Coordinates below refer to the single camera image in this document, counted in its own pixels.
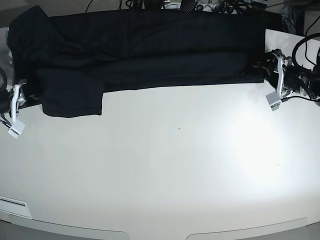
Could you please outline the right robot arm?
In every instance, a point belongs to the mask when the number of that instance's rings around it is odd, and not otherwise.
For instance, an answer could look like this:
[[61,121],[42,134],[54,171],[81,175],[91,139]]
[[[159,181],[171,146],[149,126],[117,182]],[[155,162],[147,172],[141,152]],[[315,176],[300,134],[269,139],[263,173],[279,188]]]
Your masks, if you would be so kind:
[[28,108],[32,105],[31,86],[26,79],[21,79],[16,85],[8,90],[8,77],[5,71],[0,68],[0,114],[17,117],[20,109]]

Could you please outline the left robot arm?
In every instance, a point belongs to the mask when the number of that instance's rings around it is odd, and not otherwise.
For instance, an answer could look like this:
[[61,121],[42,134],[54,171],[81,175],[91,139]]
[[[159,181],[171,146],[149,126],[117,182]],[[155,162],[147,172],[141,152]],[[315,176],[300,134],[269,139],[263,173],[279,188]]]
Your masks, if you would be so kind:
[[318,38],[314,33],[300,40],[293,48],[291,56],[285,56],[280,49],[274,49],[264,54],[262,61],[255,68],[263,69],[263,79],[275,89],[266,99],[273,111],[290,99],[300,98],[320,104],[320,55],[317,54],[313,68],[308,69],[298,64],[296,55],[298,49],[308,41]]

